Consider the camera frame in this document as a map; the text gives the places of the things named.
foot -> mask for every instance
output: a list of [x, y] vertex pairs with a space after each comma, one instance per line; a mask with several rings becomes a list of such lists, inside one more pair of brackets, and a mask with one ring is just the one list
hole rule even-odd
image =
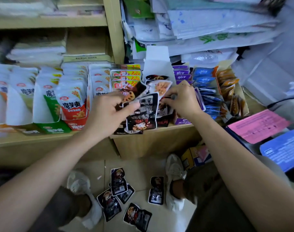
[[184, 179], [186, 177], [186, 172], [183, 170], [183, 165], [181, 163], [180, 158], [175, 155], [171, 154], [168, 156], [166, 160], [165, 166], [166, 175], [168, 177], [167, 181], [167, 191], [166, 191], [166, 206], [168, 209], [172, 211], [181, 211], [184, 205], [184, 199], [177, 199], [176, 197], [172, 196], [170, 193], [170, 184], [172, 181], [176, 181], [179, 179]]
[[79, 171], [71, 171], [68, 176], [67, 188], [70, 189], [75, 195], [88, 195], [92, 203], [91, 210], [83, 218], [76, 217], [81, 223], [91, 230], [102, 217], [102, 208], [99, 202], [92, 195], [90, 190], [89, 178]]

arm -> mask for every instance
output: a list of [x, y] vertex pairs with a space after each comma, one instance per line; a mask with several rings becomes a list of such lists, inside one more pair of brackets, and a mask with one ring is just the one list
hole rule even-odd
[[116, 112], [120, 93], [98, 97], [83, 131], [0, 187], [0, 231], [27, 231], [78, 160], [111, 135], [139, 104]]
[[230, 193], [258, 231], [294, 231], [294, 190], [200, 109], [186, 82], [163, 102], [191, 121], [207, 145]]

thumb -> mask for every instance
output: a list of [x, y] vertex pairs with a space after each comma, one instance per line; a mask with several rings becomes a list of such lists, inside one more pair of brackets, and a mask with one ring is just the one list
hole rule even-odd
[[130, 103], [126, 107], [122, 108], [120, 111], [117, 112], [118, 117], [120, 117], [122, 120], [125, 120], [126, 117], [128, 117], [130, 114], [132, 114], [134, 111], [139, 109], [140, 103]]
[[170, 98], [163, 98], [161, 102], [169, 105], [170, 107], [174, 108], [175, 101]]

pants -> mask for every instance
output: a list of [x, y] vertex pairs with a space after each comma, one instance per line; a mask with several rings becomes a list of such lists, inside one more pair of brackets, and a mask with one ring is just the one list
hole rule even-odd
[[[276, 175], [289, 180], [272, 160], [256, 157]], [[202, 231], [256, 231], [226, 188], [214, 162], [191, 169], [183, 183], [188, 200], [197, 205], [186, 232]]]
[[[12, 170], [0, 170], [0, 186], [17, 173]], [[74, 195], [70, 190], [60, 187], [31, 226], [29, 232], [60, 232], [58, 227], [70, 223], [79, 214], [81, 197], [82, 195]]]

hand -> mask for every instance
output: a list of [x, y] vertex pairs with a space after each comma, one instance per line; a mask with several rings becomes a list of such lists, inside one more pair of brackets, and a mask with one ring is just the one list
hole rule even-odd
[[196, 115], [203, 113], [196, 99], [195, 90], [187, 81], [184, 80], [179, 85], [172, 87], [164, 96], [172, 94], [177, 95], [175, 100], [163, 98], [162, 102], [175, 109], [183, 118], [191, 122]]
[[83, 129], [88, 138], [95, 140], [95, 144], [113, 134], [120, 123], [140, 107], [140, 103], [137, 102], [116, 111], [115, 106], [120, 104], [124, 97], [120, 92], [95, 97], [92, 110]]

